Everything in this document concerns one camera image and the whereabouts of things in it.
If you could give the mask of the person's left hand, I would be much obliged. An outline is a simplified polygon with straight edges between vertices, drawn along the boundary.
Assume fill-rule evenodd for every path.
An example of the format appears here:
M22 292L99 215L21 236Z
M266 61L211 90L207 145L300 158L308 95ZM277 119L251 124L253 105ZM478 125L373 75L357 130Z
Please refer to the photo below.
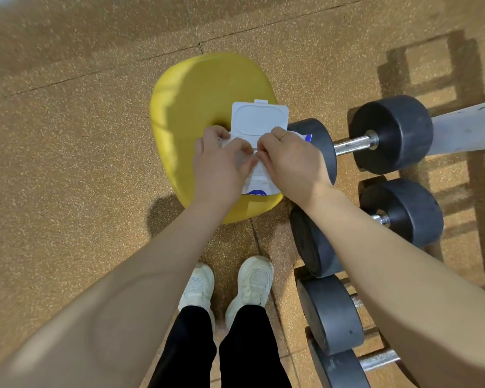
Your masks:
M240 180L240 166L251 155L254 150L249 142L231 138L222 126L207 127L195 142L192 201L230 210L240 199L246 182Z

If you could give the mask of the person's right hand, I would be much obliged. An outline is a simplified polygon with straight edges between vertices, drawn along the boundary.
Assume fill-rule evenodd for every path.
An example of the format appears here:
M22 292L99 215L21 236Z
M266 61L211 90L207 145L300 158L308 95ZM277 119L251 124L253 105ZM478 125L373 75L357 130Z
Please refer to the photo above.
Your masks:
M273 163L274 185L288 199L309 212L332 187L322 153L304 138L275 127L258 140Z

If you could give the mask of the white wet wipes pack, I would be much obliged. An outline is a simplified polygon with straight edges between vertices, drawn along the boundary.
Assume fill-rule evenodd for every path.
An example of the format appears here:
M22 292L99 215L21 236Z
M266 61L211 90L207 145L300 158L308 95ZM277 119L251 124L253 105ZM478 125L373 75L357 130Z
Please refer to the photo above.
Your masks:
M289 109L285 105L272 105L267 101L256 100L255 102L234 102L232 106L231 138L241 138L251 145L256 156L258 140L273 128L280 127L287 130ZM274 185L270 176L259 162L248 177L242 195L271 196L281 195L281 191Z

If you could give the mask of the person's right forearm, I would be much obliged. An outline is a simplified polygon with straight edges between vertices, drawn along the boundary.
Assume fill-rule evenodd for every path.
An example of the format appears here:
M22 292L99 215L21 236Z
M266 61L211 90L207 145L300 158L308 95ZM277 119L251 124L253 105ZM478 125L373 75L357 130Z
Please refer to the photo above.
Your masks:
M485 388L485 291L384 228L330 183L299 205L329 239L420 388Z

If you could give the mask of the person's left forearm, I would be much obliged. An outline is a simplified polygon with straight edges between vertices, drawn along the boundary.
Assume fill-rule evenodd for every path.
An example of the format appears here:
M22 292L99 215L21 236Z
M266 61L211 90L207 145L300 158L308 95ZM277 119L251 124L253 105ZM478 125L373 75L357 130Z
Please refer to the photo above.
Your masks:
M0 388L138 388L233 203L195 198L0 365Z

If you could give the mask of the yellow round stool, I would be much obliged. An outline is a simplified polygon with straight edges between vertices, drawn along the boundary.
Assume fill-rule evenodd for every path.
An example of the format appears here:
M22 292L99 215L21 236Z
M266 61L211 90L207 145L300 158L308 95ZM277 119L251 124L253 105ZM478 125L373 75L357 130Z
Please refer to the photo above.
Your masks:
M210 53L170 67L158 79L150 101L150 118L162 165L184 208L194 203L195 142L213 125L231 126L234 102L267 100L277 104L272 85L260 67L234 53ZM241 195L228 211L208 205L207 215L224 213L224 224L264 214L283 195Z

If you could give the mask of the person's right white shoe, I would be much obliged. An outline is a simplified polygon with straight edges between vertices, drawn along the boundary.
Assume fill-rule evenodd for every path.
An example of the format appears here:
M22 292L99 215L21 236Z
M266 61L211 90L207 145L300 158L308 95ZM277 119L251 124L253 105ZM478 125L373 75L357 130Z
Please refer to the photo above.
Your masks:
M230 302L225 322L227 329L232 327L236 314L247 305L265 307L273 282L272 262L261 255L247 258L238 271L237 295Z

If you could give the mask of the person's white shoe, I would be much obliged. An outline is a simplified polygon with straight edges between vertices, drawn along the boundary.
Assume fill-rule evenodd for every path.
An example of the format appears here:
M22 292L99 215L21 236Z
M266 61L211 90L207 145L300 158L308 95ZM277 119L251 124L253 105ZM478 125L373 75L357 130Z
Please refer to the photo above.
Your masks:
M204 263L198 262L192 272L187 286L178 304L178 310L184 307L195 306L205 309L210 317L212 331L215 331L216 322L211 309L211 299L214 291L214 274L212 269Z
M236 314L247 305L265 307L273 282L272 262L261 255L247 258L238 271L237 295L230 302L225 322L227 329L232 327Z

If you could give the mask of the grey dumbbell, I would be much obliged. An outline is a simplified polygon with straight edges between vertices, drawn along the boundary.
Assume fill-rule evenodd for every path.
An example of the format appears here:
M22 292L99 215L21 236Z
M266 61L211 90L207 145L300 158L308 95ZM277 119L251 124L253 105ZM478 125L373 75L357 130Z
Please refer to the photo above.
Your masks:
M397 353L382 338L385 347L356 356L353 349L334 355L326 355L314 339L310 327L305 329L311 358L323 388L371 388L366 372L395 364L415 385L420 385L407 370Z
M335 143L328 129L315 118L289 123L287 130L306 136L322 153L332 184L337 178L338 156L352 154L360 169L384 175L419 163L433 142L429 111L407 95L356 108L348 123L349 138L340 143Z
M294 275L304 316L323 353L354 349L380 334L377 327L363 328L358 314L363 303L357 293L349 293L349 278L315 278L304 267L296 268Z
M358 197L362 211L416 247L438 241L443 233L442 210L418 182L377 176L358 184ZM298 206L291 210L290 225L297 252L312 276L324 278L344 271L328 239Z

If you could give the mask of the person's left white shoe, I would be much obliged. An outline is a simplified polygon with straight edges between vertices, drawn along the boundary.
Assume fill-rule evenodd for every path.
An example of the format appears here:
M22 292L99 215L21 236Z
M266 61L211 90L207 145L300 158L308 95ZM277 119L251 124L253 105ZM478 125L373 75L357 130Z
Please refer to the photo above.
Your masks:
M192 272L187 286L178 304L178 310L184 307L195 306L205 309L210 317L212 331L215 331L216 322L211 309L211 299L214 291L214 274L212 269L204 263L198 262Z

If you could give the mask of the person's right black trouser leg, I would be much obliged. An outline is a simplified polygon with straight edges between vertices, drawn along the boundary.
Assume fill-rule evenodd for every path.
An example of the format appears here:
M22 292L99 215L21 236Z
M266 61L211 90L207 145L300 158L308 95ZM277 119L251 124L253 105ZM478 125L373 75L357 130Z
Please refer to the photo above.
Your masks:
M264 307L239 309L219 354L221 388L292 388Z

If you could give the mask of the person's black trouser leg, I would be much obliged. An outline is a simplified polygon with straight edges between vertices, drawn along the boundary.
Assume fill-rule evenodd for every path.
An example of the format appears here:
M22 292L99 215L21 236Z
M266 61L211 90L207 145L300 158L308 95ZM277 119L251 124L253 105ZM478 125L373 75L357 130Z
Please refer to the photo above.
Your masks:
M177 315L148 388L209 388L217 347L210 314L186 306Z
M264 307L239 309L219 354L221 388L292 388Z

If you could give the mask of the person's left black trouser leg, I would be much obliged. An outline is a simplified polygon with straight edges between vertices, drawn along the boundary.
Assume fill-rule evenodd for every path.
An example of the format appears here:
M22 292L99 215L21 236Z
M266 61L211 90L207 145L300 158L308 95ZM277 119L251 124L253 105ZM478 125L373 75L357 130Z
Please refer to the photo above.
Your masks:
M209 388L217 347L210 314L186 306L177 315L148 388Z

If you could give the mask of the grey dumbbell rack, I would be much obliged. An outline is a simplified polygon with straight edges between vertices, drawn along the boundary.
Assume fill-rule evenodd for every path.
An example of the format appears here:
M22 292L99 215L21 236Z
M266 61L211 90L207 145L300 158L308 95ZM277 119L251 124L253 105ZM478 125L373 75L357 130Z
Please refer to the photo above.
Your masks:
M485 103L432 117L427 156L485 150Z

